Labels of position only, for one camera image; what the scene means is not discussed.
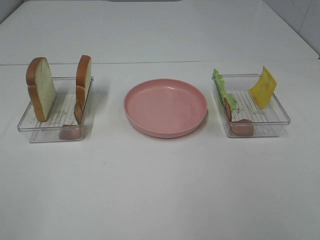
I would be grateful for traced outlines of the green lettuce leaf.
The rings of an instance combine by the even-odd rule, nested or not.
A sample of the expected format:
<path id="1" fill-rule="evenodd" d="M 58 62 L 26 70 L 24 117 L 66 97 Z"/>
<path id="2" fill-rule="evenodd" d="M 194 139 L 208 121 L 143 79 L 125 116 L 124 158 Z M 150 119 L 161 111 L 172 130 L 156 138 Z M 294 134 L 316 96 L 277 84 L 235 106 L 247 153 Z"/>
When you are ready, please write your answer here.
<path id="1" fill-rule="evenodd" d="M 223 79 L 223 76 L 219 74 L 219 71 L 217 69 L 213 69 L 212 77 L 215 80 L 216 86 L 219 90 L 220 97 L 222 99 L 223 104 L 225 105 L 225 100 L 227 100 L 227 103 L 229 104 L 231 112 L 233 112 L 237 108 L 237 101 L 233 94 L 228 93 L 225 90 L 225 81 Z"/>

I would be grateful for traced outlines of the bacon strip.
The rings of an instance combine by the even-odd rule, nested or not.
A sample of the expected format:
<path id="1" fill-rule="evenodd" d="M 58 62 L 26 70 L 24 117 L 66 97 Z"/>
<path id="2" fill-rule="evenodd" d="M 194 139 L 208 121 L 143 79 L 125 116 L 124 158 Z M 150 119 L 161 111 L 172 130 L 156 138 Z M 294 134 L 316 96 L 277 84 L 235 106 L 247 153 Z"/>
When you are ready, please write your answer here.
<path id="1" fill-rule="evenodd" d="M 231 106 L 226 98 L 223 99 L 225 103 L 226 114 L 229 120 L 229 127 L 232 133 L 240 137 L 251 137 L 254 134 L 253 122 L 249 119 L 243 118 L 241 120 L 232 121 Z"/>
<path id="2" fill-rule="evenodd" d="M 59 138 L 61 140 L 71 141 L 79 139 L 82 136 L 80 124 L 82 122 L 84 110 L 79 100 L 75 101 L 73 113 L 78 125 L 64 124 L 59 132 Z"/>

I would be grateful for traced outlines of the bread slice with brown crust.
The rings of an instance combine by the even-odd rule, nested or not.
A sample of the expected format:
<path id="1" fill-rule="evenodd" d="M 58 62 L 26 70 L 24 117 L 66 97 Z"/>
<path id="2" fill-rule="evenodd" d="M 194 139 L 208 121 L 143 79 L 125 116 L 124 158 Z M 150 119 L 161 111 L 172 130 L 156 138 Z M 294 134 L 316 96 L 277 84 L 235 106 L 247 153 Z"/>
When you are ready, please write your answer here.
<path id="1" fill-rule="evenodd" d="M 76 101 L 79 101 L 82 109 L 85 107 L 88 91 L 91 84 L 92 59 L 88 55 L 82 55 L 76 72 Z"/>

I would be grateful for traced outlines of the pink round plate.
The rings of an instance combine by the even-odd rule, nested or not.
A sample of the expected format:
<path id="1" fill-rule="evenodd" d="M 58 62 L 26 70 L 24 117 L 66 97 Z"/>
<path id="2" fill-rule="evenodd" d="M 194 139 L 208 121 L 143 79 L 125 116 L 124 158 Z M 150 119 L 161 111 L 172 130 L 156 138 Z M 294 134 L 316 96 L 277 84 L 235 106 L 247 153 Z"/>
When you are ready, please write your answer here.
<path id="1" fill-rule="evenodd" d="M 133 87 L 123 101 L 130 124 L 157 138 L 177 138 L 196 130 L 208 104 L 195 86 L 177 79 L 160 78 Z"/>

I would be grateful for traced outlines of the yellow cheese slice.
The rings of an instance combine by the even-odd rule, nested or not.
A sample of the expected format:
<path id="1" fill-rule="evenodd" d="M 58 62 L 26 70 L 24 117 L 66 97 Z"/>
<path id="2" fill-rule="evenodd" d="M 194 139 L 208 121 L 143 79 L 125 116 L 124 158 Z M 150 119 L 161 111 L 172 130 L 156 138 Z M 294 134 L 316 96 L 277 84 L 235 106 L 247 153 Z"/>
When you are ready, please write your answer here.
<path id="1" fill-rule="evenodd" d="M 258 82 L 249 90 L 250 95 L 259 109 L 264 109 L 267 106 L 276 86 L 277 81 L 269 70 L 263 66 Z"/>

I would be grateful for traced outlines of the clear right plastic tray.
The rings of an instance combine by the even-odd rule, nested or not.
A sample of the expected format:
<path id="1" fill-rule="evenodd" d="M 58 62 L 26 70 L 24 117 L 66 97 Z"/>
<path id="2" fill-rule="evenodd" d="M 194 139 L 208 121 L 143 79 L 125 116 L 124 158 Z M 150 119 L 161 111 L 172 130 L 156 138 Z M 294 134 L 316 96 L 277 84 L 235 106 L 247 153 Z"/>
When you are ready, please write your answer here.
<path id="1" fill-rule="evenodd" d="M 279 102 L 275 94 L 272 95 L 268 105 L 259 109 L 253 100 L 249 89 L 259 80 L 259 74 L 223 74 L 225 90 L 233 94 L 237 104 L 232 112 L 232 121 L 241 119 L 251 120 L 254 126 L 253 136 L 237 136 L 231 132 L 226 107 L 221 99 L 216 81 L 213 82 L 213 96 L 220 115 L 224 131 L 229 138 L 256 138 L 256 137 L 278 137 L 291 119 Z"/>

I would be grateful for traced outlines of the clear plastic tray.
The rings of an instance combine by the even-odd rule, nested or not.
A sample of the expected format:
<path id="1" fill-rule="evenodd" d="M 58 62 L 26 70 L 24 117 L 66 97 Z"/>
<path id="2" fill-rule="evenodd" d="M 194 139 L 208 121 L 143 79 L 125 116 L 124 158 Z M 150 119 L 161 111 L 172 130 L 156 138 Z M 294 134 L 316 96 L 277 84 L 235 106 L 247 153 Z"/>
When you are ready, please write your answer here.
<path id="1" fill-rule="evenodd" d="M 253 136 L 237 136 L 231 132 L 226 107 L 221 99 L 216 81 L 213 82 L 213 96 L 220 115 L 224 131 L 229 138 L 256 138 L 256 137 L 278 137 L 291 119 L 279 102 L 275 94 L 272 95 L 268 105 L 259 109 L 253 100 L 249 89 L 259 80 L 259 74 L 223 74 L 225 90 L 233 94 L 237 104 L 232 112 L 232 121 L 241 119 L 251 120 L 254 126 Z"/>
<path id="2" fill-rule="evenodd" d="M 94 78 L 91 78 L 82 121 L 79 125 L 82 135 L 80 138 L 74 140 L 62 140 L 59 137 L 59 133 L 63 125 L 78 125 L 74 116 L 76 78 L 54 77 L 53 83 L 56 90 L 56 97 L 47 121 L 40 122 L 37 120 L 33 105 L 30 102 L 17 125 L 17 130 L 21 132 L 30 143 L 80 141 L 91 133 L 95 116 Z"/>

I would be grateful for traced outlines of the upright bread slice left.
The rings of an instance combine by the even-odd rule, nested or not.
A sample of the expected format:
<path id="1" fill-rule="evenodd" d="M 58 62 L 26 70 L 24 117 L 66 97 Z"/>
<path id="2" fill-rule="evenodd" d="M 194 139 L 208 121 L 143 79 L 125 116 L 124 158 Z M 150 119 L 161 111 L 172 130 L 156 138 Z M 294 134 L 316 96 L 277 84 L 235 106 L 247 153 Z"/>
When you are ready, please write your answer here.
<path id="1" fill-rule="evenodd" d="M 36 119 L 39 122 L 47 121 L 57 92 L 45 57 L 36 57 L 30 62 L 25 81 Z"/>

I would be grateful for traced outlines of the clear left plastic tray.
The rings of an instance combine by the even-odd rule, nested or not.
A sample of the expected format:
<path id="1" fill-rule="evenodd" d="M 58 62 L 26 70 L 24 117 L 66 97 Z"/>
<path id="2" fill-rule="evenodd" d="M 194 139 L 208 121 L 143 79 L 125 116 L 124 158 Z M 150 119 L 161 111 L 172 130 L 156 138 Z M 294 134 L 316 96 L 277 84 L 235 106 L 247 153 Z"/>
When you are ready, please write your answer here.
<path id="1" fill-rule="evenodd" d="M 95 116 L 94 78 L 91 78 L 82 121 L 79 125 L 82 135 L 80 138 L 74 140 L 62 140 L 59 137 L 59 133 L 63 125 L 78 125 L 74 116 L 76 78 L 54 77 L 53 83 L 56 90 L 56 97 L 47 121 L 40 122 L 37 120 L 33 105 L 30 102 L 17 125 L 17 130 L 21 132 L 30 143 L 80 141 L 91 133 Z"/>

